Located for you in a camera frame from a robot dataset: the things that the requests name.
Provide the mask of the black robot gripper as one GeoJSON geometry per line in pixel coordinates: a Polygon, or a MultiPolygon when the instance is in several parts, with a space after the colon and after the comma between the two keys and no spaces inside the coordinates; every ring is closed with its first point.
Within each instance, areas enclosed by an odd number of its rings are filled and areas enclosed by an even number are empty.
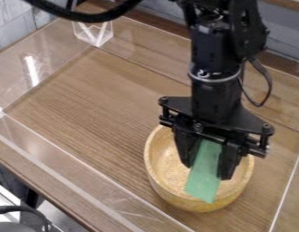
{"type": "Polygon", "coordinates": [[[274,128],[241,104],[242,69],[226,72],[187,70],[189,96],[162,96],[159,124],[171,129],[181,163],[190,168],[202,140],[221,145],[217,176],[231,179],[242,156],[266,155],[274,128]]]}

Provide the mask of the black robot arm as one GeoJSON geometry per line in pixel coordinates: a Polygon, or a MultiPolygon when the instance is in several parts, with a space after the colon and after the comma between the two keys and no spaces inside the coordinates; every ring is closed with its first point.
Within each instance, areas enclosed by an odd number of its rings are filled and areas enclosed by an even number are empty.
{"type": "Polygon", "coordinates": [[[163,96],[159,124],[174,134],[179,160],[195,163],[205,140],[221,146],[215,176],[231,179],[243,156],[266,155],[270,124],[241,104],[249,95],[242,87],[249,63],[267,82],[272,77],[255,55],[265,50],[267,29],[257,0],[170,0],[182,10],[190,38],[187,77],[190,95],[163,96]]]}

